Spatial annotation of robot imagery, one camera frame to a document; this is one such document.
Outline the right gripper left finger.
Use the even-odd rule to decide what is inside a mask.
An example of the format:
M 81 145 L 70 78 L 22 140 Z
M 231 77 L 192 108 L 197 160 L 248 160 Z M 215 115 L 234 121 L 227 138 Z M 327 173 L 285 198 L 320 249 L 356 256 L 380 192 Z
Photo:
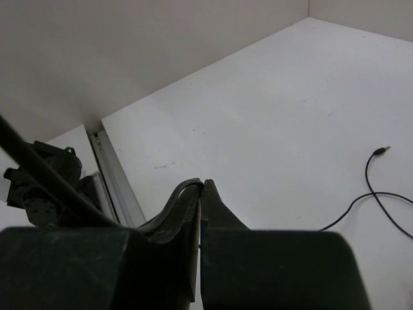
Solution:
M 188 309 L 195 298 L 203 183 L 181 182 L 138 228 L 10 227 L 2 309 Z

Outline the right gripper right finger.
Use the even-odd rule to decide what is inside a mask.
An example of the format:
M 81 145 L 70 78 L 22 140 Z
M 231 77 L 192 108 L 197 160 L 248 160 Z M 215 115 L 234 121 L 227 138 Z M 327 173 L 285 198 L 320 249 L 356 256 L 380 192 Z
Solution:
M 201 197 L 205 309 L 369 309 L 356 259 L 334 232 L 252 230 L 207 180 Z

